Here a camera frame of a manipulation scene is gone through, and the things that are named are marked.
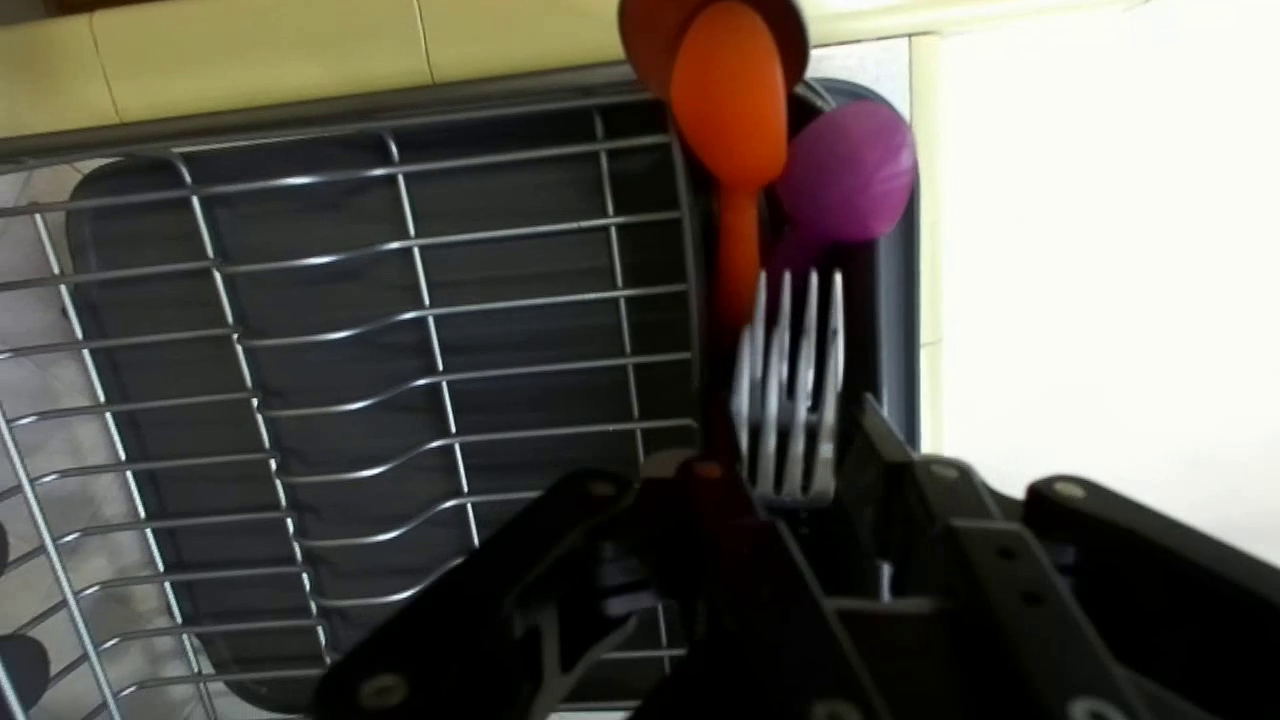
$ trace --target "fork tines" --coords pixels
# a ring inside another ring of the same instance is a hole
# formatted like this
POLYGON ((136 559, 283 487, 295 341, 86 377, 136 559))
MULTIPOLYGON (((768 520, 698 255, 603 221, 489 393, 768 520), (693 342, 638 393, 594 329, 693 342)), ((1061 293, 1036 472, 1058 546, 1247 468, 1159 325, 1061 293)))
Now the fork tines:
POLYGON ((756 495, 783 502, 835 495, 841 393, 845 277, 783 271, 774 287, 764 271, 732 380, 732 428, 756 495))

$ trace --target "wire dish rack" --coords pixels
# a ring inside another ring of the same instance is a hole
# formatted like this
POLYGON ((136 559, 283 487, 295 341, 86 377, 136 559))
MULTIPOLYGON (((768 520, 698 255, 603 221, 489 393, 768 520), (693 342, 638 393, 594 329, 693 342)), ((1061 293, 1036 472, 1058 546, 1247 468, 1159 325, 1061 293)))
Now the wire dish rack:
POLYGON ((699 202, 638 88, 156 134, 0 167, 8 714, 302 712, 564 468, 698 444, 699 202))

